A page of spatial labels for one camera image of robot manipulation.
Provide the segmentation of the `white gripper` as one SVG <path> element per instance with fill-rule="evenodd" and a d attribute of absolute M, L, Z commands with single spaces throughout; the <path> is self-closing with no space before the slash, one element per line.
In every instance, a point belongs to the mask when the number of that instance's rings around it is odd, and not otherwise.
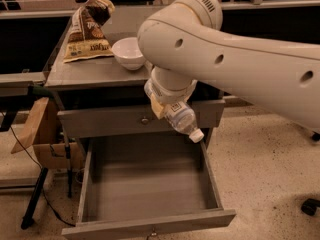
<path fill-rule="evenodd" d="M 151 108 L 158 119 L 165 116 L 163 104 L 187 101 L 195 90 L 197 81 L 172 70 L 154 67 L 144 91 L 151 101 Z"/>

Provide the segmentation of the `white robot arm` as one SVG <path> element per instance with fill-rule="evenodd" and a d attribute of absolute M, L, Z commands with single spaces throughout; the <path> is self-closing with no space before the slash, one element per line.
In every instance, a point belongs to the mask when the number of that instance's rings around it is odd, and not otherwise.
<path fill-rule="evenodd" d="M 206 83 L 320 132 L 320 47 L 224 33 L 217 0 L 176 0 L 138 31 L 156 116 Z"/>

